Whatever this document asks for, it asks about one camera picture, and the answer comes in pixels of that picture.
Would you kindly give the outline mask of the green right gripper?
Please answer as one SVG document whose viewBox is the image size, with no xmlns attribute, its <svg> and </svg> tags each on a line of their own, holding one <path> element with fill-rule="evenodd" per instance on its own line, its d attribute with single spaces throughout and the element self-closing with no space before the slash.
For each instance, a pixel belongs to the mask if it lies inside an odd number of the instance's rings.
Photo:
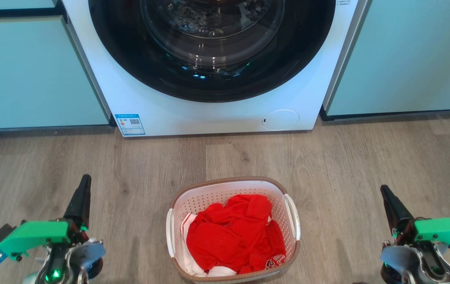
<svg viewBox="0 0 450 284">
<path fill-rule="evenodd" d="M 416 220 L 387 185 L 380 187 L 390 233 L 394 239 L 444 243 L 450 248 L 450 218 Z"/>
</svg>

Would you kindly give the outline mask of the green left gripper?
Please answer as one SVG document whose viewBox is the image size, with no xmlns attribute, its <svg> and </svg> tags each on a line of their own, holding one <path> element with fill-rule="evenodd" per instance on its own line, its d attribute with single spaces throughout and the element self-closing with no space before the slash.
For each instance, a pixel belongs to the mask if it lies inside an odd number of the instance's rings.
<svg viewBox="0 0 450 284">
<path fill-rule="evenodd" d="M 89 229 L 91 182 L 89 174 L 82 176 L 63 215 L 63 218 L 73 221 L 83 231 Z M 64 221 L 28 221 L 15 228 L 8 225 L 1 234 L 0 251 L 17 261 L 36 247 L 70 241 L 68 230 L 69 223 Z"/>
</svg>

